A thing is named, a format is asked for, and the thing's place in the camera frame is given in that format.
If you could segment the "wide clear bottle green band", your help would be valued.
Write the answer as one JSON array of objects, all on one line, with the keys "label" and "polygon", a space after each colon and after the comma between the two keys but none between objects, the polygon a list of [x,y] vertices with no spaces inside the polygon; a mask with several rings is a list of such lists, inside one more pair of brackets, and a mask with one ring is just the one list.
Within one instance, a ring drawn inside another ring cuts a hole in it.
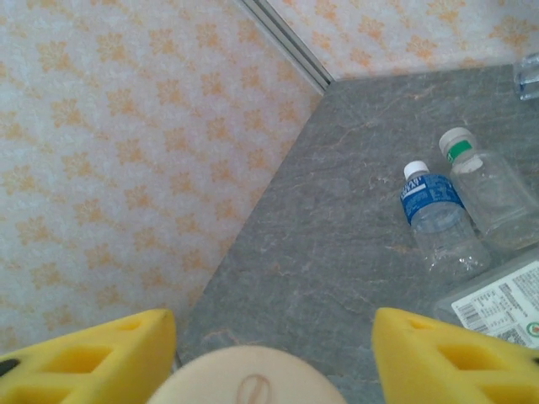
[{"label": "wide clear bottle green band", "polygon": [[468,129],[448,130],[439,140],[450,178],[485,239],[506,250],[539,243],[539,197],[496,151]]}]

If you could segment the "aluminium frame post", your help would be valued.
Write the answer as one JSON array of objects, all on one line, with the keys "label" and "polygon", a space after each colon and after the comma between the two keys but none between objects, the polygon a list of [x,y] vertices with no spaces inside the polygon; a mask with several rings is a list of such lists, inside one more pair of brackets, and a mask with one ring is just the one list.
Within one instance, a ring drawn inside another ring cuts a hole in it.
[{"label": "aluminium frame post", "polygon": [[293,60],[315,88],[324,93],[333,77],[292,27],[268,0],[237,0],[260,24],[262,30]]}]

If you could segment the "clear bottle white label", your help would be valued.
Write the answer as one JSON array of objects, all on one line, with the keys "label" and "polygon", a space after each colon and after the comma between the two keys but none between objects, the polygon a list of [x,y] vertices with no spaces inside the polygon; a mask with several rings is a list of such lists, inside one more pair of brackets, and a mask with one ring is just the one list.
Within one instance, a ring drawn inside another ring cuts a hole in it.
[{"label": "clear bottle white label", "polygon": [[434,306],[440,321],[539,349],[539,248],[490,269]]}]

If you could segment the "blue label bottle white cap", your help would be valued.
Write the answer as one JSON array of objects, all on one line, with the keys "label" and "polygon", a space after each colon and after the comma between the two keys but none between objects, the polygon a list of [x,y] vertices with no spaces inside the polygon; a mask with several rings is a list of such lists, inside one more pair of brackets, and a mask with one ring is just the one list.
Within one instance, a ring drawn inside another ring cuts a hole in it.
[{"label": "blue label bottle white cap", "polygon": [[400,202],[429,273],[457,280],[488,269],[491,257],[450,179],[423,161],[408,163],[403,174]]}]

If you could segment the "brown coffee drink bottle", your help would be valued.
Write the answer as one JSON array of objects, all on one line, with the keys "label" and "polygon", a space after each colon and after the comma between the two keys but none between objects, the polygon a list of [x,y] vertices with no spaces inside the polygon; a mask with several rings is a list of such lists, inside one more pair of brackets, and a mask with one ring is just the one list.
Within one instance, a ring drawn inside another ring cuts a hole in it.
[{"label": "brown coffee drink bottle", "polygon": [[171,375],[147,404],[347,404],[322,373],[263,346],[204,354]]}]

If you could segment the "clear bottle without label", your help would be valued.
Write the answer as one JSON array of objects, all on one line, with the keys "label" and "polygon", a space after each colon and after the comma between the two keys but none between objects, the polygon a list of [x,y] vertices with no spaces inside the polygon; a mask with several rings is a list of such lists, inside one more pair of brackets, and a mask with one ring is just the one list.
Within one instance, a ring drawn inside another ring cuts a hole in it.
[{"label": "clear bottle without label", "polygon": [[513,65],[513,84],[517,98],[539,98],[539,52],[521,58]]}]

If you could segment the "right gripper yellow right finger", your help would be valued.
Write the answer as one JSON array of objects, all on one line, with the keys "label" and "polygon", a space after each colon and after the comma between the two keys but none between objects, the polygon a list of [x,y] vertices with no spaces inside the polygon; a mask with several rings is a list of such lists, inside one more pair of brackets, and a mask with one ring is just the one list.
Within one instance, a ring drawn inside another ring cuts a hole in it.
[{"label": "right gripper yellow right finger", "polygon": [[539,404],[539,350],[395,308],[372,350],[386,404]]}]

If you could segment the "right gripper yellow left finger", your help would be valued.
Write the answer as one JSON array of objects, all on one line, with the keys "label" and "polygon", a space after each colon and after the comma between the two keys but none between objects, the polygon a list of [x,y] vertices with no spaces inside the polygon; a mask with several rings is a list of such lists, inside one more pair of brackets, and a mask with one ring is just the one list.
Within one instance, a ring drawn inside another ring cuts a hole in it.
[{"label": "right gripper yellow left finger", "polygon": [[175,354],[173,312],[143,311],[0,356],[0,404],[146,404]]}]

